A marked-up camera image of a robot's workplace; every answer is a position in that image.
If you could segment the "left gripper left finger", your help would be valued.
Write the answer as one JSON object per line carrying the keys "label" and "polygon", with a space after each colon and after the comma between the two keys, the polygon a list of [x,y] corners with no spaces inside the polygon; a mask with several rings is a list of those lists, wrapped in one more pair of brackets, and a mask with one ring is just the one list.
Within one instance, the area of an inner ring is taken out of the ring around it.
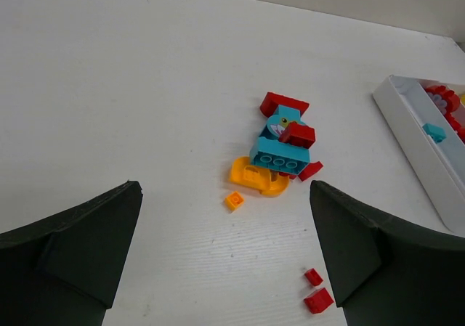
{"label": "left gripper left finger", "polygon": [[101,325],[116,297],[142,206],[127,181],[1,234],[2,325]]}

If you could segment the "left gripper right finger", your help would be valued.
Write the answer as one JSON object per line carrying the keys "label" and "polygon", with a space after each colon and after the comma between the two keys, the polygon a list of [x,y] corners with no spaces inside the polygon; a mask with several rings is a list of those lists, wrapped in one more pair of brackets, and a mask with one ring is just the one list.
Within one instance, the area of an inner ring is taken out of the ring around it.
{"label": "left gripper right finger", "polygon": [[463,325],[464,239],[421,227],[323,181],[310,206],[348,325]]}

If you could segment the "teal and red square brick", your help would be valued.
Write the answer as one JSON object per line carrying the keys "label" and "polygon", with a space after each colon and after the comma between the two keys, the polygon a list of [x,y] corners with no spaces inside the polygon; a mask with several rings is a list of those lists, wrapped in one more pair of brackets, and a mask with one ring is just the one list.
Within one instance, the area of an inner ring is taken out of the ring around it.
{"label": "teal and red square brick", "polygon": [[427,136],[430,136],[436,144],[441,143],[447,138],[445,130],[440,126],[436,126],[430,123],[425,123],[422,126],[422,129],[424,130],[425,134]]}

